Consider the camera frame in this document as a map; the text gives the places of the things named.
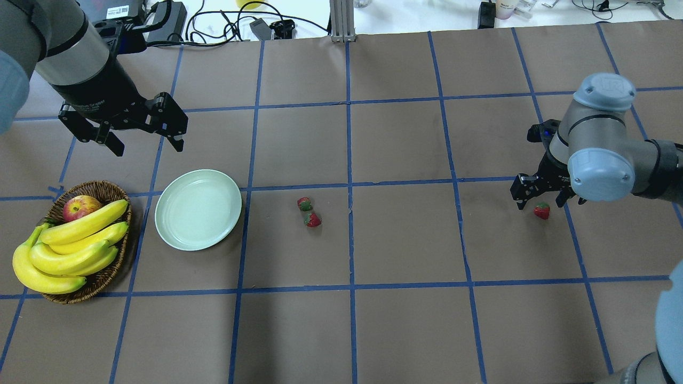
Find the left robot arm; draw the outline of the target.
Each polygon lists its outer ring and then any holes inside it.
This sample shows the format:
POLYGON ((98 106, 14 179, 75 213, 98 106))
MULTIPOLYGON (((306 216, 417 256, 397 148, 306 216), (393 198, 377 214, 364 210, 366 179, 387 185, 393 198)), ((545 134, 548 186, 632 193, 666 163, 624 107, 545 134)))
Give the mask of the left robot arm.
POLYGON ((117 130, 142 130, 185 145, 188 117, 161 92, 147 100, 117 60, 120 39, 156 29, 103 20, 96 27, 76 1, 2 1, 2 133, 27 101, 34 72, 63 98, 58 119, 80 142, 122 156, 117 130))

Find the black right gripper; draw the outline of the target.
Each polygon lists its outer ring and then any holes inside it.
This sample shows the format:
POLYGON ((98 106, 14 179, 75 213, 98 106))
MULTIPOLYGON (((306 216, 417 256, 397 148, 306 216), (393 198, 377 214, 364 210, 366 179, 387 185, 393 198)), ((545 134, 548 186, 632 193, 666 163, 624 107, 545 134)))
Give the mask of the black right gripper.
POLYGON ((519 173, 510 187, 512 199, 520 211, 525 208, 529 200, 554 191, 558 192, 554 201, 560 208, 576 196, 570 184, 570 174, 566 164, 559 163, 550 155, 542 157, 536 173, 533 175, 519 173))

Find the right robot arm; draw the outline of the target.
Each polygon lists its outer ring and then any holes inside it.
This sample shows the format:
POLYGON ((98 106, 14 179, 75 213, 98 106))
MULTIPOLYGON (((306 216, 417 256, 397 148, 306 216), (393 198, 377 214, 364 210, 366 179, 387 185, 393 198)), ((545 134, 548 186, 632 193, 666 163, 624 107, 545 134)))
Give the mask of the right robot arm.
MULTIPOLYGON (((582 80, 563 119, 532 125, 527 141, 545 153, 537 172, 519 173, 511 185, 520 210, 546 192, 557 191, 558 207, 613 202, 627 195, 681 204, 681 145, 627 136, 624 114, 637 91, 624 76, 595 73, 582 80)), ((681 264, 669 275, 655 312, 656 349, 603 379, 604 383, 681 383, 681 264)))

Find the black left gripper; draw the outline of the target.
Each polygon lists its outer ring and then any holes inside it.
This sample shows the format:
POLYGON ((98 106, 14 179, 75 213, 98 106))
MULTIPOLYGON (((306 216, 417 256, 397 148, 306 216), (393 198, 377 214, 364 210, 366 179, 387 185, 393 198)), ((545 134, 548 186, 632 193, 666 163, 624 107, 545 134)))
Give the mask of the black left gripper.
POLYGON ((70 116, 60 114, 59 119, 80 142, 93 141, 115 156, 123 156, 125 145, 110 129, 140 129, 169 134, 168 142, 179 153, 185 148, 185 112, 167 92, 151 100, 144 98, 117 59, 107 59, 99 73, 88 80, 58 85, 58 94, 72 108, 70 116))

